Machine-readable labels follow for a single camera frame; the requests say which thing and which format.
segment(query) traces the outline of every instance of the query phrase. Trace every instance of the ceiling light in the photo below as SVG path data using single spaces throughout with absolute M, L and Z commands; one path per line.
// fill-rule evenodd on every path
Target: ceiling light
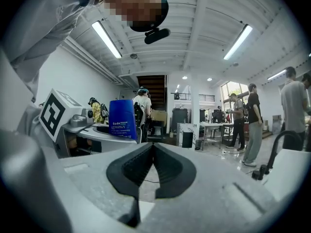
M 281 74 L 284 73 L 284 72 L 286 72 L 286 70 L 283 70 L 283 71 L 277 73 L 276 75 L 273 75 L 272 77 L 268 78 L 268 80 L 271 80 L 271 79 L 277 77 L 278 75 L 281 75 Z
M 110 51 L 113 53 L 113 55 L 117 59 L 122 58 L 121 53 L 119 52 L 119 50 L 117 49 L 116 45 L 113 43 L 109 35 L 107 34 L 101 22 L 100 21 L 94 22 L 92 24 L 92 27 L 96 31 L 96 33 L 99 35 L 99 37 L 105 42 L 105 44 L 110 49 Z
M 243 43 L 243 41 L 248 37 L 248 35 L 251 33 L 251 31 L 253 30 L 253 28 L 251 26 L 249 26 L 248 24 L 246 24 L 242 30 L 242 32 L 240 33 L 240 35 L 238 36 L 238 39 L 236 40 L 236 42 L 234 43 L 233 47 L 229 50 L 229 52 L 226 54 L 226 56 L 224 57 L 224 60 L 228 60 L 230 59 L 230 57 L 234 54 L 234 52 L 239 48 L 239 46 Z

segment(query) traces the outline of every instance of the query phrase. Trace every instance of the ceiling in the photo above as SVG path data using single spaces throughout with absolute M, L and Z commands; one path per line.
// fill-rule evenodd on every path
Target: ceiling
M 264 83 L 288 62 L 298 65 L 307 56 L 303 34 L 281 0 L 168 2 L 169 14 L 160 28 L 170 29 L 171 35 L 151 45 L 144 43 L 144 33 L 132 31 L 120 17 L 110 16 L 104 5 L 87 8 L 70 36 L 117 77 L 112 82 L 122 84 L 124 76 L 130 77 L 133 82 L 123 82 L 125 86 L 135 86 L 136 76 L 142 74 L 172 72 L 197 72 L 215 82 Z M 114 57 L 92 29 L 97 20 L 122 53 L 121 59 Z M 253 31 L 234 55 L 224 60 L 245 24 Z M 138 58 L 131 59 L 131 53 Z

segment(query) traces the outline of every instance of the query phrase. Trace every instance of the desk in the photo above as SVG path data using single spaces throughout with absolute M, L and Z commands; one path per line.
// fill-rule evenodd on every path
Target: desk
M 233 129 L 234 123 L 233 123 L 233 122 L 230 122 L 230 123 L 223 123 L 223 125 L 224 125 L 224 135 L 225 135 L 225 134 L 228 135 L 228 140 L 226 140 L 226 139 L 225 139 L 225 140 L 228 141 L 228 143 L 230 143 L 230 134 L 231 134 L 231 132 L 232 132 L 231 129 Z M 229 128 L 229 133 L 226 133 L 226 132 L 225 132 L 225 128 Z
M 203 146 L 202 146 L 202 150 L 204 149 L 204 143 L 205 141 L 209 141 L 209 142 L 219 142 L 219 148 L 221 147 L 221 144 L 222 144 L 222 141 L 223 141 L 223 135 L 224 135 L 224 124 L 223 123 L 206 123 L 206 122 L 201 122 L 200 123 L 200 126 L 204 127 L 204 137 L 203 137 Z M 217 140 L 213 140 L 211 139 L 211 136 L 210 136 L 210 139 L 206 138 L 206 134 L 208 132 L 208 130 L 217 130 L 221 128 L 221 139 L 220 141 L 217 141 Z

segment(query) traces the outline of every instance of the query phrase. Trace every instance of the floor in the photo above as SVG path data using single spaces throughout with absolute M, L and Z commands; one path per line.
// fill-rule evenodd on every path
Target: floor
M 275 138 L 276 135 L 272 135 L 262 140 L 262 145 L 256 159 L 256 167 L 245 166 L 242 163 L 244 153 L 239 153 L 236 150 L 227 149 L 224 144 L 221 145 L 221 148 L 219 148 L 219 143 L 213 143 L 209 145 L 205 144 L 204 149 L 197 150 L 197 152 L 202 154 L 215 155 L 221 158 L 223 161 L 232 164 L 234 167 L 236 167 L 237 170 L 251 176 L 254 170 L 260 168 L 260 165 L 268 163 Z M 282 140 L 279 142 L 278 151 L 281 149 L 281 146 Z M 155 202 L 155 193 L 159 187 L 160 184 L 158 174 L 156 168 L 152 166 L 145 178 L 145 181 L 139 188 L 139 207 L 142 221 L 152 210 Z

